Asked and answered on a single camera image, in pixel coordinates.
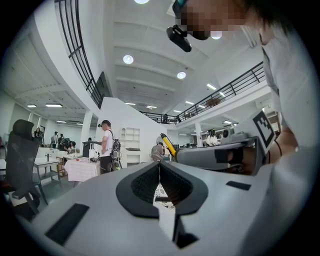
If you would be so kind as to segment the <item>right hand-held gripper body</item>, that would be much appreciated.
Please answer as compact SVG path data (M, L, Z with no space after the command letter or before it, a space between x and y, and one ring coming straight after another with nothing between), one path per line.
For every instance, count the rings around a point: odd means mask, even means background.
M220 144L214 146L214 155L217 168L221 170L238 169L243 170L243 165L238 158L239 149L254 149L254 169L251 175L256 175L265 164L276 134L272 125L262 110L258 110L247 119L238 123L233 128L223 131Z

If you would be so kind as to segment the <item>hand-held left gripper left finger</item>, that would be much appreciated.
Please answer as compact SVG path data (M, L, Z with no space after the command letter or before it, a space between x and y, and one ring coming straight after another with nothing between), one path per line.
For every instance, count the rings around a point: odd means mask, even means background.
M63 256L171 256L176 246L157 219L138 218L118 202L117 184L149 163L91 178L48 205L31 222L31 234L40 245ZM73 204L89 207L64 246L45 233Z

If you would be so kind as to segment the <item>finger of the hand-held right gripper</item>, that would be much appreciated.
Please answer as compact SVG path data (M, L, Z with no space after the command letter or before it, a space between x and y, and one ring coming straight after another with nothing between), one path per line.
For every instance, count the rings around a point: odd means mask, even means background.
M185 148L176 151L177 163L200 169L215 169L216 157L214 147Z

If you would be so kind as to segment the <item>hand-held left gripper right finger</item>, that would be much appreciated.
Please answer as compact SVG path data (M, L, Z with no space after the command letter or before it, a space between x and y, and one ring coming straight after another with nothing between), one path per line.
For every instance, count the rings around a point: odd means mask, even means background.
M246 176L160 163L160 182L175 203L165 256L260 256L269 248L263 210L272 165Z

